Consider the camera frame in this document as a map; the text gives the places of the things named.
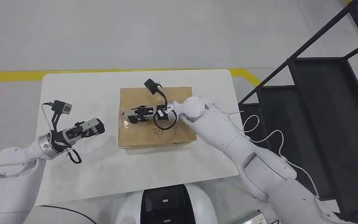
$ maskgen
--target white robot body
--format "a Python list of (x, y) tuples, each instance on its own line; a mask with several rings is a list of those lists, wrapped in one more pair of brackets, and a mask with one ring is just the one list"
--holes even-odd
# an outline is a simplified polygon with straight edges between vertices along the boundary
[(185, 184), (132, 193), (122, 205), (116, 219), (116, 224), (150, 222), (218, 224), (218, 219), (209, 196), (198, 186)]

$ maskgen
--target black object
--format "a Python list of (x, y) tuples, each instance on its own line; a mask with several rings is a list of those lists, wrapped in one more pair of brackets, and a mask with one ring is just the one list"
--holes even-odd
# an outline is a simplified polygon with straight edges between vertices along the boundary
[[(105, 132), (105, 126), (102, 121), (97, 119), (98, 125), (95, 126), (99, 134)], [(67, 142), (64, 135), (69, 139), (81, 136), (81, 138), (88, 138), (94, 136), (96, 133), (92, 129), (87, 129), (83, 131), (83, 128), (80, 126), (84, 122), (77, 122), (74, 124), (74, 127), (71, 129), (61, 130), (60, 132), (52, 131), (52, 140), (51, 145), (58, 153), (62, 153), (67, 148), (71, 148), (71, 144)]]
[(274, 221), (271, 222), (270, 224), (274, 224), (274, 223), (280, 224), (280, 220), (274, 220)]
[[(333, 199), (332, 188), (329, 185), (327, 174), (317, 152), (317, 143), (314, 141), (312, 131), (308, 127), (295, 86), (263, 87), (257, 93), (257, 97), (262, 111), (261, 122), (266, 128), (266, 133), (271, 133), (278, 129), (284, 134), (282, 155), (309, 173), (321, 199)], [(278, 155), (282, 136), (279, 133), (275, 133), (267, 141), (270, 143), (270, 150)], [(301, 170), (295, 167), (294, 169), (297, 171), (297, 180), (315, 194), (308, 176)]]
[[(159, 128), (160, 130), (169, 130), (171, 129), (176, 123), (177, 123), (177, 120), (178, 120), (178, 116), (177, 114), (175, 113), (174, 110), (172, 110), (171, 112), (174, 113), (174, 116), (175, 116), (175, 120), (174, 122), (167, 128), (162, 128), (160, 125), (158, 125), (157, 123), (157, 119), (156, 117), (158, 118), (158, 120), (168, 120), (168, 114), (164, 113), (164, 111), (166, 111), (168, 109), (168, 100), (167, 100), (167, 97), (165, 96), (165, 94), (159, 90), (158, 86), (162, 87), (160, 84), (157, 84), (155, 83), (153, 80), (151, 79), (148, 79), (144, 85), (146, 86), (146, 88), (154, 95), (156, 92), (159, 93), (163, 98), (164, 98), (164, 102), (165, 104), (164, 105), (158, 105), (157, 106), (157, 111), (156, 113), (154, 114), (153, 116), (153, 121), (155, 123), (155, 125), (157, 126), (157, 128)], [(161, 110), (163, 112), (163, 116), (159, 116), (159, 113), (158, 111)]]
[(74, 163), (74, 164), (80, 164), (82, 162), (82, 159), (81, 157), (79, 156), (78, 152), (76, 150), (72, 150), (73, 153), (77, 156), (77, 160), (75, 160), (73, 157), (72, 157), (72, 154), (71, 154), (71, 151), (68, 152), (68, 156), (69, 156), (69, 159)]
[(71, 112), (72, 105), (67, 104), (66, 102), (62, 102), (59, 100), (54, 101), (54, 105), (51, 110), (57, 114), (69, 114)]
[(160, 91), (158, 89), (159, 84), (155, 83), (152, 79), (146, 80), (144, 83), (146, 88), (154, 95), (156, 92)]
[(145, 190), (140, 223), (195, 224), (194, 212), (185, 185)]
[(87, 218), (87, 219), (90, 220), (92, 223), (97, 224), (94, 220), (92, 220), (91, 218), (89, 218), (89, 217), (86, 216), (85, 214), (82, 214), (81, 212), (77, 212), (77, 211), (72, 210), (72, 209), (69, 209), (69, 208), (63, 208), (63, 207), (58, 207), (58, 206), (41, 206), (41, 207), (46, 207), (46, 208), (58, 208), (58, 209), (62, 209), (62, 210), (74, 212), (74, 213), (80, 214), (81, 216)]
[(175, 120), (174, 120), (174, 122), (173, 122), (169, 127), (167, 127), (167, 128), (162, 128), (160, 125), (158, 125), (157, 120), (156, 120), (156, 116), (157, 116), (157, 117), (160, 117), (160, 116), (158, 116), (158, 115), (159, 115), (159, 114), (158, 114), (158, 111), (154, 114), (153, 121), (154, 121), (154, 123), (156, 124), (156, 126), (157, 126), (160, 130), (169, 130), (169, 129), (171, 129), (171, 128), (177, 123), (177, 120), (178, 120), (178, 115), (177, 115), (177, 113), (175, 113), (174, 110), (172, 110), (171, 112), (174, 114)]
[(57, 123), (60, 119), (61, 114), (69, 114), (71, 112), (72, 105), (59, 100), (55, 100), (53, 104), (51, 103), (49, 105), (51, 105), (51, 110), (54, 111), (54, 115), (52, 116), (51, 122), (55, 132), (57, 132)]
[(358, 171), (358, 132), (355, 129), (358, 126), (358, 84), (348, 59), (358, 53), (358, 48), (340, 58), (297, 57), (357, 8), (358, 0), (352, 0), (238, 103), (242, 106), (289, 66), (309, 133), (340, 208), (340, 218), (351, 222), (358, 222), (358, 180), (354, 177)]

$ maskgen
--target yellow tape stripe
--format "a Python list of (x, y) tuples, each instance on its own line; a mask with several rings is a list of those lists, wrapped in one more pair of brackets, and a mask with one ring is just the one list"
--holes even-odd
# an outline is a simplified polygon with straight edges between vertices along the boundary
[[(49, 73), (90, 73), (90, 72), (135, 72), (135, 71), (174, 71), (174, 70), (192, 70), (189, 68), (169, 69), (103, 69), (103, 70), (48, 70), (48, 71), (4, 71), (0, 72), (0, 82), (18, 82), (18, 81), (41, 81)], [(244, 68), (229, 68), (232, 76), (243, 77), (253, 85), (257, 86), (261, 80), (254, 74)]]

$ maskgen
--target stair step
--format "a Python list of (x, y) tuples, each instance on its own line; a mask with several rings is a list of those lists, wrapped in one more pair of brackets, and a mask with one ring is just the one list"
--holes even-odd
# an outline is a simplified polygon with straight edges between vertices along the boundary
[(341, 213), (358, 217), (358, 82), (342, 58), (297, 58), (289, 65), (319, 143)]
[[(257, 115), (260, 119), (260, 123), (258, 124), (257, 128), (255, 128), (253, 131), (247, 132), (245, 134), (254, 140), (264, 139), (267, 136), (267, 132), (266, 132), (265, 127), (263, 126), (262, 113), (261, 113), (259, 104), (258, 103), (242, 104), (241, 106), (239, 106), (239, 109), (240, 109), (240, 111), (243, 111), (240, 113), (242, 124), (251, 115)], [(247, 124), (245, 125), (245, 130), (253, 129), (256, 126), (256, 124), (257, 124), (257, 118), (250, 118), (250, 120), (248, 120)], [(254, 144), (261, 148), (267, 148), (267, 149), (271, 148), (269, 141), (263, 141), (263, 142), (254, 143)]]
[[(263, 87), (257, 93), (257, 97), (266, 132), (270, 134), (278, 129), (284, 134), (282, 155), (310, 174), (321, 198), (332, 199), (332, 189), (301, 109), (295, 86)], [(282, 141), (281, 135), (275, 133), (268, 141), (271, 151), (278, 154)], [(307, 175), (299, 169), (295, 168), (295, 170), (298, 175), (297, 180), (315, 194)]]

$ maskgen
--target gray floor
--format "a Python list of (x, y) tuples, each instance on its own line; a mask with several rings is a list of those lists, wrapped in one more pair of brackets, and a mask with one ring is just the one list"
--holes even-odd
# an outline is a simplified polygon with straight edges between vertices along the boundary
[[(5, 1), (0, 3), (0, 71), (110, 68), (244, 67), (264, 79), (343, 6), (339, 0), (258, 1)], [(358, 46), (345, 18), (304, 56), (342, 56)], [(358, 67), (358, 57), (351, 60)], [(238, 100), (253, 86), (233, 77)], [(291, 84), (284, 70), (271, 85)], [(41, 82), (0, 83), (0, 148), (28, 146), (35, 138)], [(197, 183), (211, 197), (219, 223), (255, 209), (239, 177)], [(126, 194), (57, 206), (99, 223), (113, 223)], [(88, 223), (50, 208), (34, 208), (31, 223)]]

